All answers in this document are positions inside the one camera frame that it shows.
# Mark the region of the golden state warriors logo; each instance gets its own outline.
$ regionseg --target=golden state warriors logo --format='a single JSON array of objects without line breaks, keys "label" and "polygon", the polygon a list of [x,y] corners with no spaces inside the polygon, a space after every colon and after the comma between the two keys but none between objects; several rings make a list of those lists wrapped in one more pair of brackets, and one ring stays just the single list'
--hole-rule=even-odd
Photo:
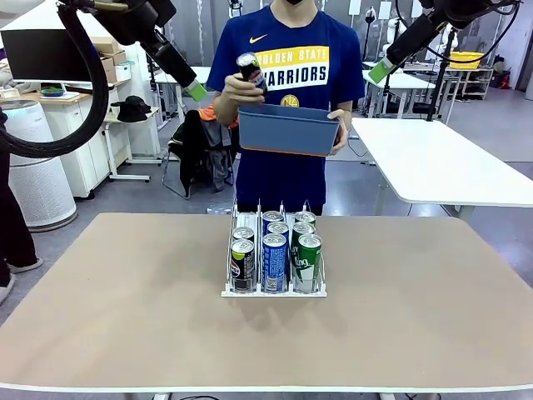
[{"label": "golden state warriors logo", "polygon": [[282,100],[281,105],[283,107],[300,107],[300,101],[298,100],[298,97],[287,94]]},{"label": "golden state warriors logo", "polygon": [[269,92],[327,85],[330,75],[327,46],[278,48],[256,52],[256,56]]}]

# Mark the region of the soda can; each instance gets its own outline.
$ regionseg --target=soda can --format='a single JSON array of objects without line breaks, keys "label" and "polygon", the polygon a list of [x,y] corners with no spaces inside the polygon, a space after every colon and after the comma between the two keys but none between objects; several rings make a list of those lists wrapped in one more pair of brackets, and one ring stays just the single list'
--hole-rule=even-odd
[{"label": "soda can", "polygon": [[[287,245],[289,241],[289,226],[284,222],[271,222],[266,227],[267,233],[277,233],[283,235],[286,239]],[[289,259],[289,252],[286,252],[286,262],[285,262],[285,276],[287,280],[287,285],[291,281],[291,262]]]},{"label": "soda can", "polygon": [[313,233],[302,235],[298,239],[298,260],[296,262],[297,292],[315,292],[321,264],[322,239]]},{"label": "soda can", "polygon": [[298,239],[302,235],[315,233],[316,229],[308,222],[296,222],[292,226],[292,240],[291,240],[291,265],[292,275],[296,276],[296,264],[298,260]]},{"label": "soda can", "polygon": [[264,94],[268,92],[267,80],[263,75],[259,60],[253,52],[245,52],[237,59],[237,65],[241,70],[242,77],[245,81],[256,85],[256,88],[263,89]]},{"label": "soda can", "polygon": [[256,255],[252,241],[239,239],[232,243],[232,280],[236,292],[255,289]]},{"label": "soda can", "polygon": [[246,239],[254,242],[254,232],[250,227],[236,227],[233,230],[233,238],[235,240]]},{"label": "soda can", "polygon": [[263,238],[264,292],[281,293],[284,289],[287,242],[283,235],[269,233]]},{"label": "soda can", "polygon": [[289,226],[284,222],[270,222],[266,227],[267,233],[277,233],[283,235],[286,242],[289,243]]},{"label": "soda can", "polygon": [[268,234],[268,225],[283,221],[283,216],[279,211],[267,211],[263,213],[263,236]]},{"label": "soda can", "polygon": [[313,227],[316,226],[316,215],[309,211],[297,212],[294,219],[299,223],[310,223]]}]

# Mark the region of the navy blue t-shirt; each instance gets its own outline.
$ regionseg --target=navy blue t-shirt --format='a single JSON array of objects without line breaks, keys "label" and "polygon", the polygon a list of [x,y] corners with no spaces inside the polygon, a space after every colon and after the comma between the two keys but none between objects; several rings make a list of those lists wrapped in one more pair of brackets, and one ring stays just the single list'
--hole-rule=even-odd
[{"label": "navy blue t-shirt", "polygon": [[[364,96],[361,50],[355,31],[319,12],[306,27],[290,28],[270,7],[230,19],[218,43],[207,86],[222,92],[224,79],[239,72],[237,58],[257,55],[268,84],[266,102],[335,109]],[[326,159],[243,150],[237,200],[288,209],[326,202]]]}]

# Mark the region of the desk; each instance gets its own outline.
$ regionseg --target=desk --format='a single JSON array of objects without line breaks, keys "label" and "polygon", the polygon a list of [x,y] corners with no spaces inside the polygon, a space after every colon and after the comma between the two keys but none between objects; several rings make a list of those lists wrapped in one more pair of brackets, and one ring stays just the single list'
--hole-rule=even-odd
[{"label": "desk", "polygon": [[[157,112],[159,111],[159,108],[152,107],[152,110],[146,114],[147,120],[153,117]],[[134,181],[145,181],[150,182],[150,176],[149,175],[121,175],[117,172],[117,163],[115,162],[115,155],[112,149],[111,145],[111,132],[110,128],[111,125],[114,123],[145,123],[146,121],[139,121],[139,122],[124,122],[117,119],[116,116],[112,115],[111,113],[107,113],[104,121],[104,129],[103,134],[106,137],[106,144],[107,144],[107,152],[109,153],[109,165],[111,169],[111,175],[109,175],[110,179],[113,180],[134,180]],[[132,146],[130,143],[129,135],[126,133],[125,141],[126,141],[126,152],[127,152],[127,160],[126,163],[128,164],[157,164],[161,166],[162,160],[160,158],[154,158],[154,159],[135,159],[132,155]],[[157,136],[152,138],[152,141],[158,140]]]},{"label": "desk", "polygon": [[[363,78],[367,81],[366,97],[370,100],[370,107],[368,110],[368,117],[374,118],[381,114],[383,104],[383,89],[385,88],[386,80],[383,79],[379,83],[375,83],[369,76],[370,71],[363,71]],[[398,109],[397,118],[404,117],[404,108],[406,105],[407,94],[411,94],[408,107],[408,116],[412,115],[413,106],[416,100],[417,90],[434,90],[435,85],[427,81],[412,77],[406,73],[393,73],[390,75],[389,86],[391,93],[394,93],[400,98],[400,106]]]},{"label": "desk", "polygon": [[100,214],[0,327],[0,387],[533,385],[533,291],[454,218],[320,217],[326,298],[223,298],[229,217]]},{"label": "desk", "polygon": [[533,207],[533,181],[442,122],[353,118],[352,125],[381,171],[376,215],[387,185],[404,202],[438,204],[460,218],[476,206]]},{"label": "desk", "polygon": [[[211,67],[192,67],[192,70],[197,75],[197,81],[201,85],[205,85],[207,83],[207,79],[209,78],[209,73],[211,72]],[[179,122],[183,123],[185,121],[185,115],[183,114],[183,108],[185,105],[183,104],[182,99],[182,87],[176,82],[176,79],[172,77],[172,75],[169,75],[168,73],[160,72],[158,75],[154,78],[155,83],[157,85],[157,92],[159,93],[159,85],[166,84],[166,85],[176,85],[176,101],[177,101],[177,115],[179,117]]]}]

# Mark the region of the computer monitor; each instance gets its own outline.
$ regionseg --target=computer monitor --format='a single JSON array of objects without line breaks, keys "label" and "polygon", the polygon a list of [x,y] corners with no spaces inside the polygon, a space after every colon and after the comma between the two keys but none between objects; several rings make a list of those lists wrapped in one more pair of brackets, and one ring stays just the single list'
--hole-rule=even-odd
[{"label": "computer monitor", "polygon": [[89,71],[64,29],[1,31],[14,81],[89,83]]}]

